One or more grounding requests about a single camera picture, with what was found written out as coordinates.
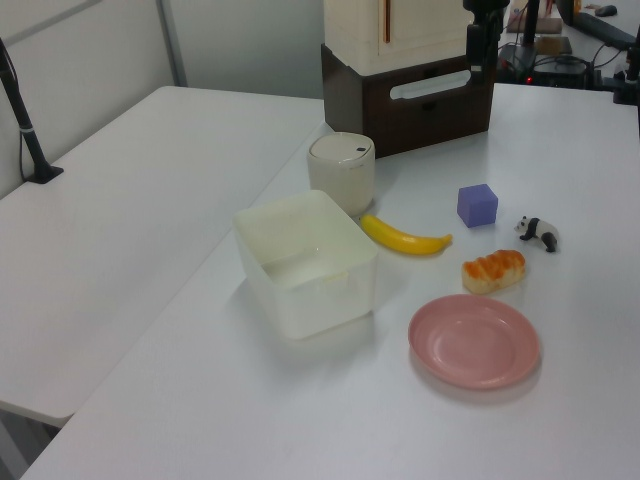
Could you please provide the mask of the black Franka gripper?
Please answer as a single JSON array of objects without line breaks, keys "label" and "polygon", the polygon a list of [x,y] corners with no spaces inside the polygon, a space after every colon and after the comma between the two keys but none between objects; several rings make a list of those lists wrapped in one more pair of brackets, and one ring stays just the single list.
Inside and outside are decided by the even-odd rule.
[{"label": "black Franka gripper", "polygon": [[486,55],[485,67],[495,69],[498,57],[498,42],[502,32],[504,10],[509,6],[509,0],[463,0],[463,8],[473,14],[473,24],[467,26],[466,59],[473,84],[484,81],[484,54],[486,25]]}]

